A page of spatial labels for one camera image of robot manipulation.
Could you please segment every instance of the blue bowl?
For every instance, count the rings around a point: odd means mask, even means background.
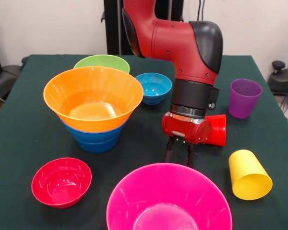
[[[172,88],[171,80],[159,73],[144,73],[136,77],[144,89],[143,103],[159,104]]]
[[[127,121],[125,121],[125,123],[120,127],[107,132],[89,133],[74,129],[62,121],[67,130],[76,139],[78,145],[83,150],[93,153],[105,152],[113,148],[117,144],[120,132],[126,122]]]

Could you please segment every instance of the plastic bowl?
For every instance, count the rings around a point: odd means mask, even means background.
[[[100,153],[110,150],[117,144],[120,138],[120,132],[126,123],[116,129],[101,133],[82,132],[68,126],[64,122],[63,124],[83,150]]]
[[[200,172],[151,164],[125,176],[107,206],[109,230],[232,230],[228,203]]]
[[[171,80],[159,73],[144,73],[136,77],[144,89],[143,103],[159,104],[172,88]]]
[[[92,181],[90,168],[75,158],[60,158],[48,162],[33,177],[34,197],[44,205],[66,208],[76,204]]]
[[[78,61],[73,68],[75,69],[88,66],[111,67],[126,73],[129,73],[130,71],[130,66],[126,60],[122,59],[121,57],[108,54],[99,54],[83,58],[82,60]]]
[[[143,88],[132,75],[107,67],[60,73],[44,88],[44,100],[68,126],[84,132],[120,127],[141,103]]]

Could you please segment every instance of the white wall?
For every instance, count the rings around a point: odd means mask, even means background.
[[[0,0],[0,61],[107,53],[103,0]]]
[[[185,21],[196,20],[198,0],[184,0]],[[224,54],[252,55],[265,78],[275,59],[288,67],[288,0],[206,0],[204,20],[217,23]]]
[[[198,0],[184,0],[185,21]],[[29,54],[106,53],[103,0],[0,0],[0,60],[19,64]],[[288,0],[206,0],[204,19],[217,23],[224,54],[252,55],[267,77],[271,62],[288,66]]]

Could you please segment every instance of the dark green tablecloth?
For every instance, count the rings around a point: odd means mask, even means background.
[[[81,150],[43,101],[43,89],[56,74],[71,69],[84,56],[30,56],[0,114],[0,229],[105,230],[108,198],[117,182],[132,170],[163,160],[168,137],[161,118],[170,95],[156,106],[140,105],[121,133],[118,145],[102,154]],[[171,63],[124,57],[131,74],[159,72],[174,77]],[[236,78],[259,82],[263,94],[252,116],[245,120],[227,112],[230,83]],[[235,230],[288,230],[288,124],[252,57],[224,56],[216,81],[217,109],[227,114],[227,145],[198,146],[194,168],[209,177],[227,198]],[[243,201],[231,191],[230,154],[253,151],[273,179],[272,191],[256,201]],[[186,146],[176,144],[173,161],[183,163]],[[87,194],[68,209],[47,207],[31,193],[35,172],[50,160],[76,157],[93,173]]]

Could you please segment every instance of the red bowl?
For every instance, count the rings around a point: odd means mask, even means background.
[[[31,189],[42,204],[66,208],[76,204],[91,185],[91,169],[75,158],[48,162],[34,175]]]

